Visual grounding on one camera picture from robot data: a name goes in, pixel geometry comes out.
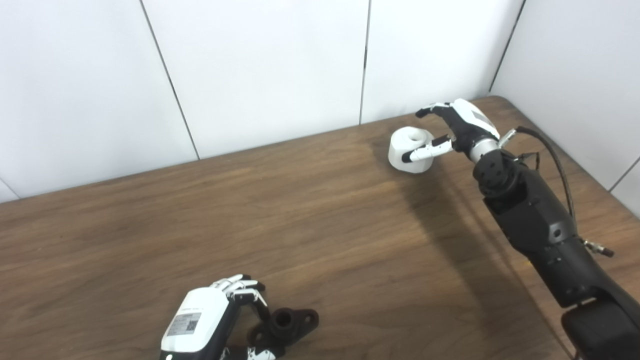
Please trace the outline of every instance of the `robotic hand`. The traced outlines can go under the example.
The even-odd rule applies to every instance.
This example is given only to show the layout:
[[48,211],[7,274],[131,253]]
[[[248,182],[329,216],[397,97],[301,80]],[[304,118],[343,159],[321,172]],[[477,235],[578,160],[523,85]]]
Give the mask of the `robotic hand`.
[[[484,204],[511,246],[526,256],[561,307],[564,331],[584,360],[640,359],[640,305],[612,280],[588,250],[612,256],[609,249],[583,240],[573,217],[564,170],[552,146],[525,127],[500,139],[495,126],[473,104],[458,99],[421,109],[443,118],[454,137],[435,139],[403,155],[408,163],[455,150],[475,163],[473,176]],[[536,137],[549,149],[567,195],[569,210],[540,174],[503,149],[516,133]]]
[[272,360],[284,355],[284,347],[225,346],[241,306],[252,305],[262,321],[269,320],[260,294],[264,288],[239,274],[189,291],[164,333],[160,360]]

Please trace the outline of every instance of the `qr code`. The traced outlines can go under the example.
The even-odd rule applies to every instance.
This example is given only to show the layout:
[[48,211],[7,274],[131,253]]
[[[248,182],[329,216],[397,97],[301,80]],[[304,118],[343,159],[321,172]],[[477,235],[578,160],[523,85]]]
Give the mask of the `qr code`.
[[196,325],[198,325],[198,320],[190,321],[189,324],[187,325],[187,331],[195,331]]

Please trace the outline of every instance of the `wooden table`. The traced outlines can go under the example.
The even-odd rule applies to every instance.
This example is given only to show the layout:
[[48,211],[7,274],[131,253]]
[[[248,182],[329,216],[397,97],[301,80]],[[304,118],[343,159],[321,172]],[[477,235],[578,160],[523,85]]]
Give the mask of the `wooden table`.
[[[476,104],[501,133],[529,125],[499,97]],[[472,163],[388,164],[407,125],[447,132],[407,115],[2,204],[0,358],[157,359],[187,291],[240,272],[272,309],[319,312],[288,359],[568,357],[562,311],[484,208]],[[563,160],[581,234],[617,251],[598,260],[640,298],[640,222]],[[231,341],[256,323],[245,311]]]

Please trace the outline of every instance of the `white cylindrical object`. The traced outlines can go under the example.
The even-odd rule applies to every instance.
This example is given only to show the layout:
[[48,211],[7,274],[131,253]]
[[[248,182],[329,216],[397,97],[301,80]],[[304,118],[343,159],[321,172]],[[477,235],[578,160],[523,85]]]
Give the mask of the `white cylindrical object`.
[[425,143],[433,140],[433,135],[424,129],[412,126],[405,126],[398,129],[391,135],[389,144],[389,162],[394,168],[400,171],[419,174],[427,171],[433,163],[433,158],[428,158],[413,163],[403,163],[402,155],[408,151],[413,151]]

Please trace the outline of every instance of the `connector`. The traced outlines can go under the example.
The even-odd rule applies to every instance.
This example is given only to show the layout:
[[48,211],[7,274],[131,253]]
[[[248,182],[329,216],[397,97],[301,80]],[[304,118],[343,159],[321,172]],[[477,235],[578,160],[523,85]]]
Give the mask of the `connector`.
[[615,255],[615,252],[613,250],[607,249],[599,243],[592,243],[590,241],[584,240],[584,246],[594,254],[604,255],[608,258],[613,258],[613,255]]

